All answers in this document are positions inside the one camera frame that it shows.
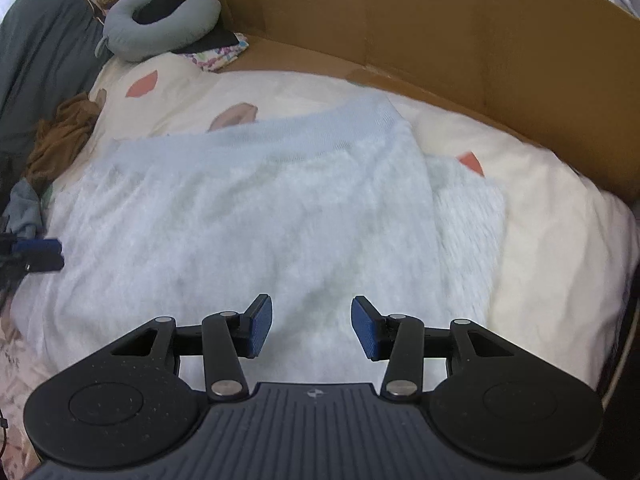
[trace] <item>u-shaped travel pillow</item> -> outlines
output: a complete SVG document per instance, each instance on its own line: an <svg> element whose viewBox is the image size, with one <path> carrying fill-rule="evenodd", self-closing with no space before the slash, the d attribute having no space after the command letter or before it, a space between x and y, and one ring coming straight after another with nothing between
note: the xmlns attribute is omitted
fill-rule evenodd
<svg viewBox="0 0 640 480"><path fill-rule="evenodd" d="M138 62L182 48L212 30L222 8L218 0L186 0L162 20L148 25L137 23L136 11L151 1L120 0L111 7L96 56L106 47L125 61Z"/></svg>

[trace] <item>black cable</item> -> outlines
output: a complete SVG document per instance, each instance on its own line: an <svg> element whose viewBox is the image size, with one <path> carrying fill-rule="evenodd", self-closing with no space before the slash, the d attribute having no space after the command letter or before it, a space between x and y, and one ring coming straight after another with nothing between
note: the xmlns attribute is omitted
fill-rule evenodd
<svg viewBox="0 0 640 480"><path fill-rule="evenodd" d="M6 449L6 429L9 427L9 421L4 418L2 410L0 410L0 428L2 428L2 447L0 448L0 459L4 455Z"/></svg>
<svg viewBox="0 0 640 480"><path fill-rule="evenodd" d="M6 300L9 297L9 293L11 292L11 283L7 283L4 288L0 290L0 314L4 312L4 306L6 304Z"/></svg>
<svg viewBox="0 0 640 480"><path fill-rule="evenodd" d="M9 422L4 418L2 414L2 410L0 410L0 428L2 428L2 447L0 448L0 459L2 459L2 455L4 455L4 450L6 449L6 429L9 427ZM2 461L0 460L0 480L7 480L6 474L4 472L4 468L2 467Z"/></svg>

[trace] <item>brown cloth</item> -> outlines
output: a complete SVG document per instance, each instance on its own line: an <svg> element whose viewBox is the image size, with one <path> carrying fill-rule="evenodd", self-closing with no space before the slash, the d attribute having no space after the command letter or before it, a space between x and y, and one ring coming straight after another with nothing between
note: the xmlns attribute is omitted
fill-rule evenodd
<svg viewBox="0 0 640 480"><path fill-rule="evenodd" d="M38 121L35 147L22 174L38 196L76 160L94 130L104 97L100 90L94 103L79 94L59 105L52 121Z"/></svg>

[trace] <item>cardboard box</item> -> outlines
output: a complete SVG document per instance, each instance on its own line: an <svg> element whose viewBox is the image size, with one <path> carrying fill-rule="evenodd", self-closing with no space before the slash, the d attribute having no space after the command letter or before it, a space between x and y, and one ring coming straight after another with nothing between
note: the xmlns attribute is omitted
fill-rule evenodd
<svg viewBox="0 0 640 480"><path fill-rule="evenodd" d="M337 76L462 112L640 196L640 20L606 0L220 0L230 70Z"/></svg>

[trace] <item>white bedsheet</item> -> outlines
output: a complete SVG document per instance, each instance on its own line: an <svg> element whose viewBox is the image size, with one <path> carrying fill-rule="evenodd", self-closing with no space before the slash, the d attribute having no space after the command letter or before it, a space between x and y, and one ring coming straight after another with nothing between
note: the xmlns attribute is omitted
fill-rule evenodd
<svg viewBox="0 0 640 480"><path fill-rule="evenodd" d="M133 83L154 71L158 81L151 92L126 97ZM113 139L204 130L239 102L257 105L260 120L328 110L363 91L342 80L299 73L203 73L172 54L137 66L112 60L94 94L99 88L108 91L106 107L74 166L56 182L56 193L64 193ZM484 174L506 194L506 237L488 305L489 329L595 386L640 252L629 209L548 150L422 102L392 94L389 99L412 124L424 152L473 152ZM32 306L17 300L12 315L35 344L30 327L43 323L46 313L34 311L18 320L15 313ZM399 306L381 308L390 313ZM52 358L46 342L36 350Z"/></svg>

